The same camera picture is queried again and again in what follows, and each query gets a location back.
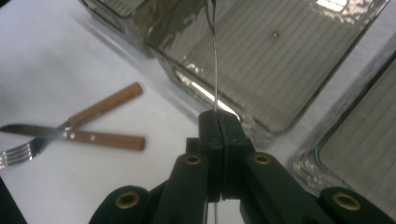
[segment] knife blade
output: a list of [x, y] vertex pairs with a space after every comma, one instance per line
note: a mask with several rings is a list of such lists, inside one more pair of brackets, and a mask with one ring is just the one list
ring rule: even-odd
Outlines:
[[80, 143], [90, 143], [100, 146], [123, 147], [135, 150], [142, 150], [145, 145], [145, 138], [114, 133], [95, 133], [73, 129], [59, 129], [30, 124], [9, 124], [0, 128], [0, 132], [15, 133], [48, 140], [68, 140]]

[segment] black plastic mount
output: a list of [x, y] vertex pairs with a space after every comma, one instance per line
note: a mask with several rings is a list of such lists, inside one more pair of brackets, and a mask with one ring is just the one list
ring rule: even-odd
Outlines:
[[90, 223], [203, 224], [220, 198], [239, 199], [249, 224], [395, 223], [349, 189], [309, 195], [275, 157], [255, 151], [236, 116], [212, 110], [199, 116], [199, 138], [187, 139], [166, 182], [150, 192], [116, 189]]

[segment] wooden fork handle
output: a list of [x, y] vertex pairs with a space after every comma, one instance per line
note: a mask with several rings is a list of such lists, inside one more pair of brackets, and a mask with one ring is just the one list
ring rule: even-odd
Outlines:
[[114, 133], [93, 133], [77, 130], [70, 130], [66, 133], [66, 139], [81, 143], [90, 143], [108, 147], [122, 147], [134, 150], [143, 150], [145, 138]]
[[90, 119], [93, 119], [108, 110], [121, 105], [129, 100], [142, 94], [142, 88], [139, 83], [135, 82], [128, 87], [108, 96], [106, 99], [82, 110], [76, 115], [69, 118], [70, 127], [76, 128]]

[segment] glass dish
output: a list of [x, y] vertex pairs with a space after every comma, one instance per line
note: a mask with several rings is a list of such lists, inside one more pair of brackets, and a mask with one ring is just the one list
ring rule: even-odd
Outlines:
[[353, 189], [396, 220], [396, 35], [290, 160], [318, 194]]
[[[219, 107], [257, 147], [305, 112], [386, 1], [217, 1]], [[212, 35], [204, 1], [181, 0], [148, 32], [178, 86], [213, 108]]]
[[145, 44], [149, 27], [177, 0], [79, 0], [106, 27], [152, 56]]

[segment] brass grommet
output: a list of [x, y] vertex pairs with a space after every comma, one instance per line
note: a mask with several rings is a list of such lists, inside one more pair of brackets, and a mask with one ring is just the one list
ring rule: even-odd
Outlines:
[[201, 163], [201, 157], [199, 156], [188, 156], [184, 159], [184, 162], [186, 162], [189, 165], [196, 165]]
[[271, 163], [271, 159], [265, 155], [256, 155], [254, 161], [261, 165], [266, 165]]
[[140, 201], [140, 196], [135, 191], [122, 193], [116, 199], [116, 206], [120, 209], [127, 209], [136, 206]]
[[358, 211], [361, 210], [361, 203], [355, 198], [345, 194], [345, 193], [336, 193], [332, 196], [332, 199], [341, 207], [345, 208], [349, 211]]

